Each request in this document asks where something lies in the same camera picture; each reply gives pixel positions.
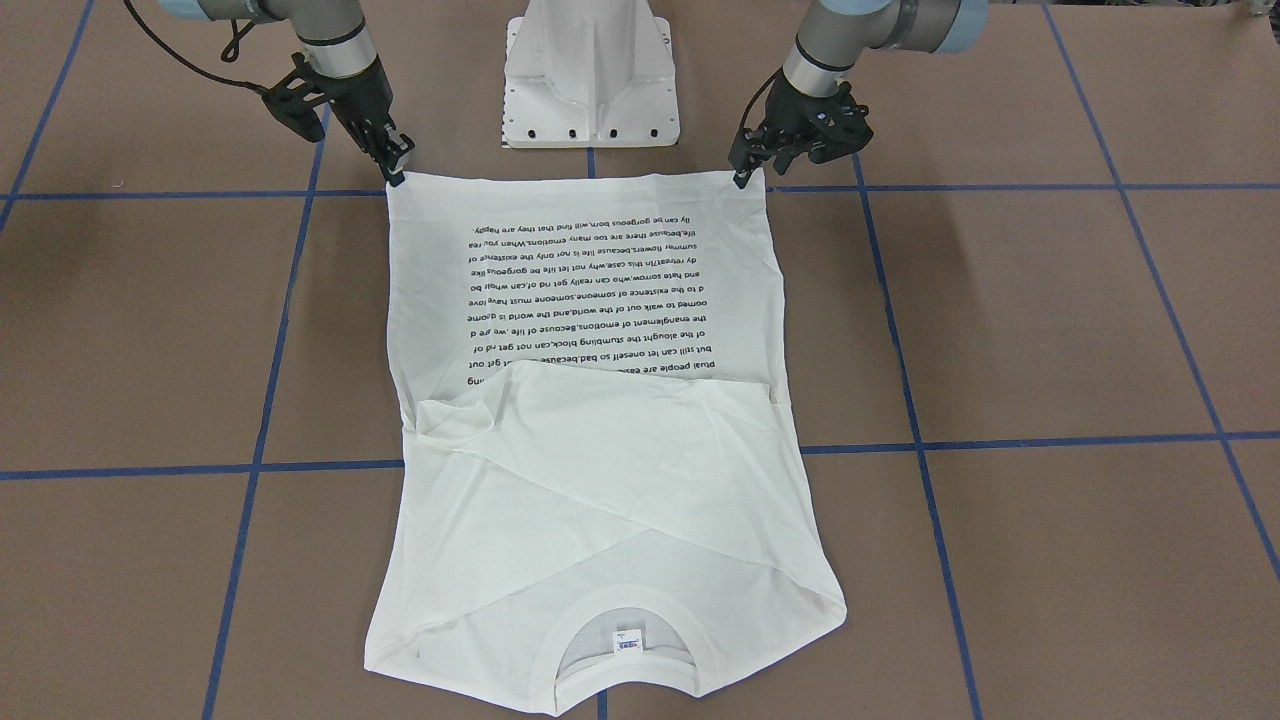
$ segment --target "gray robot arm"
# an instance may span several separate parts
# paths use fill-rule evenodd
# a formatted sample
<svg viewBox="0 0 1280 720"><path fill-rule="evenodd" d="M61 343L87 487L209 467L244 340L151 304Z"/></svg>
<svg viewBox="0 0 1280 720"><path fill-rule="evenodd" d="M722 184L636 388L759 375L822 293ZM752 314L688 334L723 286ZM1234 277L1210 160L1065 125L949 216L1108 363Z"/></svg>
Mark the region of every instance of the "gray robot arm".
<svg viewBox="0 0 1280 720"><path fill-rule="evenodd" d="M288 20L302 44L293 72L259 94L271 115L311 142L324 137L315 108L328 102L356 145L392 184L404 181L413 141L396 129L392 88L358 0L160 0L202 20Z"/></svg>
<svg viewBox="0 0 1280 720"><path fill-rule="evenodd" d="M987 0L813 0L782 68L756 94L769 90L764 120L750 129L742 115L730 150L733 182L746 187L769 159L785 174L804 154L827 163L861 150L873 136L867 106L841 79L861 51L956 53L973 45L986 20Z"/></svg>

